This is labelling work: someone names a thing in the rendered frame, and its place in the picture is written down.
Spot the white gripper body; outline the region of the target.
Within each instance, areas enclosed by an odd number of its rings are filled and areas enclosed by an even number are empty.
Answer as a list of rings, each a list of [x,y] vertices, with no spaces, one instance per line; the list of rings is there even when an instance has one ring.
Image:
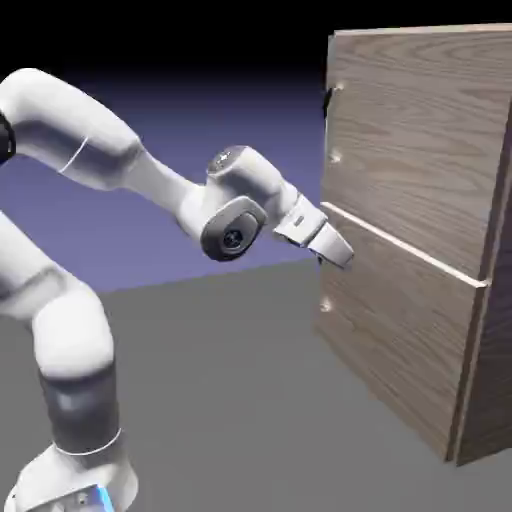
[[[307,248],[319,260],[339,268],[347,267],[354,257],[352,246],[329,222],[326,222],[313,236]]]

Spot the wooden cabinet door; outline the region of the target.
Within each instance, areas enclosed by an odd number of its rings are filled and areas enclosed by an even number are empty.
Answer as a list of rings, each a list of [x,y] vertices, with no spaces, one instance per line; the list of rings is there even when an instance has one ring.
[[[338,31],[326,85],[327,200],[487,279],[512,156],[512,23]]]
[[[346,270],[318,268],[318,332],[441,459],[451,459],[473,310],[487,282],[324,211],[355,256]]]

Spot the wooden cabinet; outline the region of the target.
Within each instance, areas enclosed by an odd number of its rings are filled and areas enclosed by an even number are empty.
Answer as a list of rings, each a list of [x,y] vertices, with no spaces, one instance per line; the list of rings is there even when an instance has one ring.
[[[325,162],[322,179],[324,209],[330,207],[429,262],[457,272],[328,201],[324,186],[326,168]],[[482,280],[488,286],[473,310],[466,348],[467,361],[461,377],[463,389],[457,407],[453,456],[445,460],[457,465],[512,448],[512,156],[506,192],[492,272]]]

